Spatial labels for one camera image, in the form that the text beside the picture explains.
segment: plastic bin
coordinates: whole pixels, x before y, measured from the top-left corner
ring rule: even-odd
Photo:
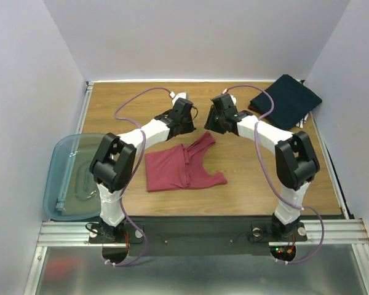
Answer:
[[[100,215],[100,196],[89,166],[103,137],[83,133],[56,144],[44,194],[44,211],[50,218],[75,221]]]

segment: wooden tabletop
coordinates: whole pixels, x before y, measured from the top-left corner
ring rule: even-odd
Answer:
[[[175,93],[188,92],[189,99],[198,108],[194,120],[197,130],[177,136],[164,143],[150,147],[146,152],[160,151],[183,143],[193,143],[204,132],[211,99],[225,88],[237,83],[96,83],[85,118],[83,132],[125,133],[135,127],[128,122],[115,120],[116,108],[137,93],[150,87],[167,87]],[[257,83],[267,88],[270,83]],[[259,94],[251,88],[238,88],[230,91],[237,98],[239,111],[247,109],[249,101]],[[171,108],[171,101],[163,90],[149,92],[128,104],[120,111],[121,117],[136,120],[139,124],[148,123],[154,116]],[[325,164],[321,147],[311,117],[303,131],[311,138],[320,161],[320,171],[315,176],[304,198],[304,205],[315,207],[321,214],[340,214],[340,208],[330,175]],[[212,132],[216,144],[205,154],[204,167],[214,175],[220,171],[228,180],[225,185],[208,189],[180,189],[177,191],[147,192],[145,164],[142,163],[124,196],[124,205],[132,215],[179,216],[179,215],[270,215],[277,206],[277,198],[268,186],[258,161],[253,141],[239,138],[231,133],[221,135]],[[280,190],[276,176],[274,155],[261,147],[263,159]]]

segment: dark folded cloth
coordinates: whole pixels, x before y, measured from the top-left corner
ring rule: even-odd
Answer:
[[[268,89],[275,104],[267,119],[277,128],[288,130],[294,127],[305,115],[321,104],[322,100],[312,90],[289,75],[283,75]],[[269,98],[261,93],[252,99],[249,109],[264,114],[271,109]]]

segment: purple cable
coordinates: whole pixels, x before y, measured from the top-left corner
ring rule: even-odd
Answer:
[[[140,167],[141,165],[141,161],[142,161],[142,158],[143,158],[143,155],[145,154],[145,146],[146,146],[146,134],[145,132],[141,129],[141,125],[138,124],[137,122],[135,122],[134,120],[132,119],[128,119],[128,118],[123,118],[123,117],[118,117],[117,114],[118,112],[124,108],[124,106],[126,106],[129,102],[133,101],[134,99],[136,99],[137,97],[141,96],[142,94],[146,93],[146,92],[149,92],[151,90],[155,90],[155,89],[162,89],[162,90],[165,90],[167,91],[168,93],[170,93],[171,91],[168,90],[167,88],[164,88],[164,87],[153,87],[153,88],[149,88],[149,89],[146,89],[145,91],[142,91],[141,93],[135,95],[133,98],[127,100],[125,103],[123,103],[121,106],[119,106],[115,113],[114,113],[114,118],[116,120],[123,120],[123,121],[127,121],[127,122],[130,122],[130,123],[133,123],[135,126],[137,126],[141,133],[142,133],[142,145],[141,145],[141,152],[140,152],[140,158],[138,159],[138,162],[137,164],[135,165],[135,168],[133,169],[133,172],[131,174],[131,177],[130,177],[130,180],[128,181],[128,183],[125,185],[125,187],[122,189],[122,192],[121,192],[121,196],[123,196],[125,190],[127,189],[127,187],[129,186],[130,182],[131,182],[131,179],[134,177],[135,173],[137,172],[138,168]],[[135,222],[132,221],[132,219],[130,218],[130,216],[127,214],[126,210],[124,209],[124,206],[123,206],[123,198],[121,197],[120,200],[120,205],[121,205],[121,209],[123,211],[123,214],[124,214],[124,217],[126,218],[126,220],[137,230],[139,231],[142,236],[143,236],[143,239],[145,241],[145,247],[143,248],[142,252],[134,259],[134,260],[131,260],[129,262],[126,262],[124,264],[113,264],[112,262],[110,262],[109,260],[105,260],[106,263],[112,265],[112,266],[115,266],[115,267],[121,267],[121,266],[130,266],[132,265],[134,262],[137,262],[145,253],[146,251],[148,250],[149,248],[149,241],[148,241],[148,238],[146,236],[146,234],[143,232],[143,230],[141,230],[136,224]]]
[[[237,85],[237,86],[232,86],[232,87],[229,87],[227,88],[226,90],[226,93],[231,90],[231,89],[234,89],[234,88],[238,88],[238,87],[250,87],[250,88],[254,88],[254,89],[257,89],[261,92],[263,92],[268,98],[269,98],[269,101],[271,102],[271,108],[268,112],[266,112],[265,114],[261,115],[259,118],[258,118],[258,121],[257,123],[255,124],[254,126],[254,142],[255,142],[255,146],[256,146],[256,151],[257,151],[257,156],[258,156],[258,160],[260,161],[260,164],[261,164],[261,168],[264,172],[264,175],[265,175],[265,178],[266,178],[266,181],[268,182],[269,186],[271,187],[273,193],[276,195],[276,197],[279,198],[280,201],[282,201],[284,204],[294,208],[294,209],[297,209],[297,210],[303,210],[305,208],[308,208],[310,210],[312,210],[318,217],[318,219],[320,220],[320,224],[321,224],[321,239],[320,239],[320,243],[319,245],[317,246],[317,248],[314,250],[314,252],[312,254],[310,254],[308,257],[305,257],[303,259],[300,259],[298,261],[292,261],[292,262],[288,262],[288,261],[285,261],[285,263],[287,264],[298,264],[298,263],[302,263],[302,262],[305,262],[307,260],[309,260],[310,258],[312,258],[314,255],[317,254],[317,252],[319,252],[319,250],[321,249],[321,246],[322,246],[322,243],[324,241],[324,233],[325,233],[325,229],[324,229],[324,222],[322,221],[322,218],[321,218],[321,215],[316,211],[316,209],[314,209],[313,207],[311,206],[296,206],[295,204],[292,204],[291,202],[288,202],[286,201],[280,194],[279,192],[277,191],[277,189],[274,187],[273,183],[272,183],[272,179],[271,177],[269,177],[269,174],[268,174],[268,171],[265,167],[265,163],[263,161],[263,158],[261,156],[261,151],[260,151],[260,146],[258,144],[259,142],[259,138],[258,138],[258,130],[257,130],[257,127],[258,127],[258,124],[260,122],[261,119],[265,118],[266,116],[268,116],[269,114],[271,114],[275,108],[275,104],[274,104],[274,101],[273,101],[273,98],[272,96],[269,95],[269,93],[267,91],[265,91],[264,89],[262,88],[259,88],[257,86],[254,86],[254,85]]]

